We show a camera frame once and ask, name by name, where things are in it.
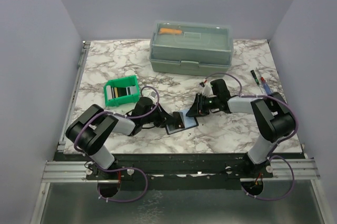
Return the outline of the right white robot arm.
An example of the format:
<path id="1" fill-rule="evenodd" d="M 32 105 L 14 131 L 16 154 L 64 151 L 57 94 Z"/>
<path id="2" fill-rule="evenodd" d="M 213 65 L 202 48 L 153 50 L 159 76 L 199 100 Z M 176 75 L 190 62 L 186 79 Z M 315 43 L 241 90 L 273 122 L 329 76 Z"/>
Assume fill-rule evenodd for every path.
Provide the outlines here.
<path id="1" fill-rule="evenodd" d="M 186 116 L 203 117 L 212 110 L 254 115 L 260 135 L 245 154 L 246 162 L 242 165 L 243 173 L 253 178 L 261 172 L 261 164 L 267 161 L 276 146 L 296 133 L 297 119 L 277 92 L 261 96 L 232 96 L 223 79 L 211 81 L 210 86 L 213 96 L 196 94 Z"/>

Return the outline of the green plastic bin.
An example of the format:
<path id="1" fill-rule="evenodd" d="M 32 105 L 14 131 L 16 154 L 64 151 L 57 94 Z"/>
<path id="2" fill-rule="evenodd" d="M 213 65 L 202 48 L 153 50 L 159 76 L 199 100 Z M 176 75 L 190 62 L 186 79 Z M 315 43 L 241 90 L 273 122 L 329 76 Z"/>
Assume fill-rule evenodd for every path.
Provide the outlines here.
<path id="1" fill-rule="evenodd" d="M 123 96 L 115 99 L 107 99 L 105 87 L 107 85 L 110 85 L 112 87 L 128 87 L 128 86 L 136 86 L 137 87 L 137 93 L 134 95 L 129 95 L 129 96 Z M 106 107 L 118 107 L 120 105 L 125 105 L 129 103 L 136 103 L 139 98 L 140 98 L 140 88 L 138 86 L 138 81 L 137 81 L 137 76 L 136 75 L 131 75 L 131 76 L 126 76 L 122 78 L 117 78 L 117 79 L 112 79 L 109 80 L 104 88 L 104 98 L 105 98 L 105 106 Z"/>

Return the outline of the black card holder wallet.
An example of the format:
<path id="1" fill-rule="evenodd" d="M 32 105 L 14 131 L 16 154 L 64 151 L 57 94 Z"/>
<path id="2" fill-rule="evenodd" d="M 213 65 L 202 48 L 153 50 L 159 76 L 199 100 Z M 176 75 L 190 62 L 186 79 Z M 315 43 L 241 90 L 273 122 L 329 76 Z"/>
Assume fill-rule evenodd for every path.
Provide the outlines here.
<path id="1" fill-rule="evenodd" d="M 184 122 L 184 127 L 183 129 L 174 129 L 172 125 L 168 125 L 165 127 L 166 129 L 166 133 L 168 135 L 171 135 L 171 134 L 174 134 L 174 133 L 177 133 L 177 132 L 180 132 L 180 131 L 185 131 L 187 129 L 190 129 L 190 128 L 194 128 L 194 127 L 197 127 L 199 125 L 197 119 L 195 117 L 187 117 L 186 116 L 186 113 L 188 112 L 187 109 L 184 109 L 184 110 L 181 110 L 181 111 L 178 111 L 178 112 L 182 112 L 183 113 L 183 122 Z"/>

